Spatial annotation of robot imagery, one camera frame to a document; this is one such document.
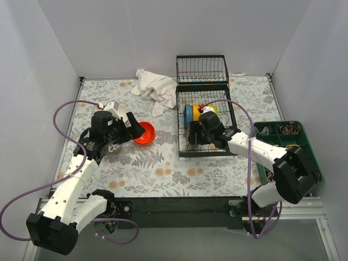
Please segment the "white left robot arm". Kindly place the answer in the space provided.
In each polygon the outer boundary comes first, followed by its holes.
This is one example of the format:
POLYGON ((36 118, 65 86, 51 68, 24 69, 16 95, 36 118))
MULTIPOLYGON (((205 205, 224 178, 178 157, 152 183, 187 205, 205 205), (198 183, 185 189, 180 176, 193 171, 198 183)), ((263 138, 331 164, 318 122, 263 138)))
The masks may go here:
POLYGON ((79 233, 97 216, 111 217, 116 205, 114 194, 93 192, 79 207, 76 203, 87 181, 98 169, 110 145, 124 144, 141 137, 145 129, 127 112, 128 124, 109 111, 97 111, 91 126, 79 137, 69 165, 69 172, 38 214, 30 214, 26 225, 33 245, 68 255, 75 247, 79 233))

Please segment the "floral table mat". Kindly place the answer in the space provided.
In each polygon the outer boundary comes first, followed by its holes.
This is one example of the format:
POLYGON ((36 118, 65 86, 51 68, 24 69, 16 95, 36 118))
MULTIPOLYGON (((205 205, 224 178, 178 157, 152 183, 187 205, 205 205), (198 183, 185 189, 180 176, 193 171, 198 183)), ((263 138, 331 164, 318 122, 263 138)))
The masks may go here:
POLYGON ((70 137, 78 139, 90 126, 95 112, 91 102, 118 101, 138 121, 148 121, 156 129, 149 146, 123 144, 106 155, 87 181, 81 197, 106 189, 117 197, 244 196, 247 187, 260 185, 256 167, 247 168, 242 156, 181 158, 178 155, 177 113, 174 109, 152 116, 153 101, 132 94, 134 79, 87 80, 79 93, 70 137))

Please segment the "yellow orange bowl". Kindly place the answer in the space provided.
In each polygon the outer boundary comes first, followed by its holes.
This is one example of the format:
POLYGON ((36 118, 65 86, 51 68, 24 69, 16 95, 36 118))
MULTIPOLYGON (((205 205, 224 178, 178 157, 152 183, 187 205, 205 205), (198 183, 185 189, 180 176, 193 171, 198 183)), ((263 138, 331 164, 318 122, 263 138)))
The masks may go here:
POLYGON ((200 106, 197 104, 192 105, 192 120, 198 121, 198 118, 200 117, 200 106))

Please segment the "green compartment tray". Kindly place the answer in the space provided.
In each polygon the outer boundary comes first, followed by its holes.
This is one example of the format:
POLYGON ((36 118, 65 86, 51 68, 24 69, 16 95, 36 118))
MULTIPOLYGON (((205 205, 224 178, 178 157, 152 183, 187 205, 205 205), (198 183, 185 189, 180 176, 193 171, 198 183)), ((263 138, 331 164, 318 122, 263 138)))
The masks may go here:
POLYGON ((324 174, 302 123, 298 121, 256 122, 254 123, 254 136, 258 140, 277 147, 302 148, 312 162, 315 172, 319 174, 319 183, 324 182, 324 174))

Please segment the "pink patterned bowl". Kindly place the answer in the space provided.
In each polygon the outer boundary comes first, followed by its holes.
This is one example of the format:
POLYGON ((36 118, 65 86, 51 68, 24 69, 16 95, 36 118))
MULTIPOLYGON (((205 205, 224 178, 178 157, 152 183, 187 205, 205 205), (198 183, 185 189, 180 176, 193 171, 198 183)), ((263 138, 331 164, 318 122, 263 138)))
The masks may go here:
POLYGON ((108 153, 116 153, 121 149, 122 145, 112 144, 108 146, 108 153))

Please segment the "blue bowl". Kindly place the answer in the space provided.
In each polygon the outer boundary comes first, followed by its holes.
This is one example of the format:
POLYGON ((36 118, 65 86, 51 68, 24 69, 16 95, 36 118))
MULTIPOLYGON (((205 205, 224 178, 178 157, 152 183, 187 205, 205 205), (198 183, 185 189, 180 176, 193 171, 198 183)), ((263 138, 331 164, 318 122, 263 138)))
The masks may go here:
POLYGON ((184 106, 184 126, 187 127, 193 121, 193 107, 190 104, 184 106))

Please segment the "crumpled white cloth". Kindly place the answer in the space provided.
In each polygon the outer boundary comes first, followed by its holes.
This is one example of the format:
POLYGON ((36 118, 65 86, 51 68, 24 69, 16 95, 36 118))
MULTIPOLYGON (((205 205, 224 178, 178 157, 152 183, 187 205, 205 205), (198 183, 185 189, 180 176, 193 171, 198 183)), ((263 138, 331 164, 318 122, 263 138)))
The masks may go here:
POLYGON ((144 69, 136 71, 138 82, 131 93, 144 101, 154 100, 152 117, 161 116, 165 111, 176 107, 176 82, 173 78, 155 74, 144 69))

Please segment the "dark patterned bowl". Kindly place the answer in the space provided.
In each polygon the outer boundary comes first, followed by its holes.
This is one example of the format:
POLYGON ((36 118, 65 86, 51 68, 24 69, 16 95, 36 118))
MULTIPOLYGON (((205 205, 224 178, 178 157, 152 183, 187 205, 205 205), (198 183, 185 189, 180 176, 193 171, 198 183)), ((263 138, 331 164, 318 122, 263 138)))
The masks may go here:
POLYGON ((190 128, 187 127, 185 129, 185 141, 186 141, 186 147, 185 150, 189 151, 192 149, 192 145, 190 144, 190 128))

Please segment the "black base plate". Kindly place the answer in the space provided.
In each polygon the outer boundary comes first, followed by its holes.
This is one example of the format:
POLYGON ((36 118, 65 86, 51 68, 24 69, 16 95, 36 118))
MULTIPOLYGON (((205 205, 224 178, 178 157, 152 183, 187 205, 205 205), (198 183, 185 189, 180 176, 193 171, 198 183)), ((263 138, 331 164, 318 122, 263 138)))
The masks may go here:
POLYGON ((108 230, 131 228, 227 228, 251 232, 244 197, 112 198, 97 216, 108 230))

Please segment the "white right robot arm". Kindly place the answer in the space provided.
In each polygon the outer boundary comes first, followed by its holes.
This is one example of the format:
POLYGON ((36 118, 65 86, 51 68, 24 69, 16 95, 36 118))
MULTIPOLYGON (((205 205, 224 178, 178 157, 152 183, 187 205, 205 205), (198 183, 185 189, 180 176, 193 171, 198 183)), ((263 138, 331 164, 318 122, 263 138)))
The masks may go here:
POLYGON ((189 124, 189 140, 213 144, 226 152, 246 157, 270 170, 274 182, 253 189, 246 202, 247 212, 258 216, 266 207, 286 201, 299 203, 320 181, 320 174, 305 151, 267 144, 235 127, 225 127, 219 117, 208 111, 189 124))

